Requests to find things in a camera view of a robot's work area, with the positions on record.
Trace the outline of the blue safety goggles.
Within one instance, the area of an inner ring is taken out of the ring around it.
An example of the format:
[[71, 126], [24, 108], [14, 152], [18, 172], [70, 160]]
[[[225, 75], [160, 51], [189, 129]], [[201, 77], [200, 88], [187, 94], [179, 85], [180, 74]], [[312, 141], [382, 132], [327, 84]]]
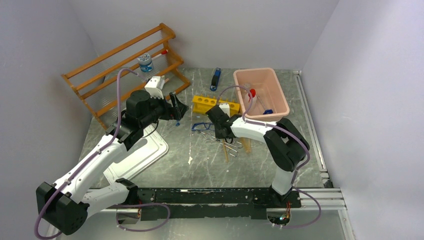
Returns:
[[214, 124], [211, 122], [196, 122], [191, 126], [191, 131], [214, 131]]

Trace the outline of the graduated cylinder blue base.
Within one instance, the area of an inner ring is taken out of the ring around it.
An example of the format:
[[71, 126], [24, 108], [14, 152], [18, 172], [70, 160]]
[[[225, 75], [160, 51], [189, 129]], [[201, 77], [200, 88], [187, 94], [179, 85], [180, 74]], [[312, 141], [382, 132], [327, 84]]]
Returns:
[[262, 101], [259, 95], [257, 96], [257, 100], [259, 101], [260, 105], [264, 109], [263, 115], [270, 115], [274, 113], [271, 108], [267, 108], [267, 106], [264, 104], [264, 102]]

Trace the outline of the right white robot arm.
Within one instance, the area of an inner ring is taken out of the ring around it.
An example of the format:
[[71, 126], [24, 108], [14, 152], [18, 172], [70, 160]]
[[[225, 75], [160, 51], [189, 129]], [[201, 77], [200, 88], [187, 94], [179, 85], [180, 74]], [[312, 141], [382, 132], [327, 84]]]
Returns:
[[309, 162], [310, 146], [294, 124], [287, 118], [279, 121], [258, 121], [242, 115], [229, 116], [218, 105], [206, 112], [214, 125], [217, 139], [246, 138], [265, 143], [277, 168], [271, 184], [270, 202], [282, 207], [301, 167]]

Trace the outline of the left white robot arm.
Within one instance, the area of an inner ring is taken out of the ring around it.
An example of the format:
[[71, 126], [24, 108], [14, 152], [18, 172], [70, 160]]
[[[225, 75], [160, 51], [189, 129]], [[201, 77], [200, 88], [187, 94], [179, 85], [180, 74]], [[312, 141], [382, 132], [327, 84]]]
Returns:
[[138, 187], [125, 178], [93, 192], [88, 189], [112, 163], [121, 162], [141, 148], [140, 139], [146, 127], [159, 120], [183, 118], [189, 107], [175, 93], [169, 96], [171, 102], [164, 96], [152, 97], [145, 90], [132, 92], [126, 100], [126, 109], [118, 112], [117, 121], [106, 131], [97, 148], [54, 183], [39, 185], [36, 189], [38, 216], [33, 227], [38, 239], [45, 239], [39, 233], [41, 220], [59, 230], [49, 236], [53, 239], [60, 234], [75, 233], [89, 217], [104, 209], [114, 205], [132, 208], [138, 203]]

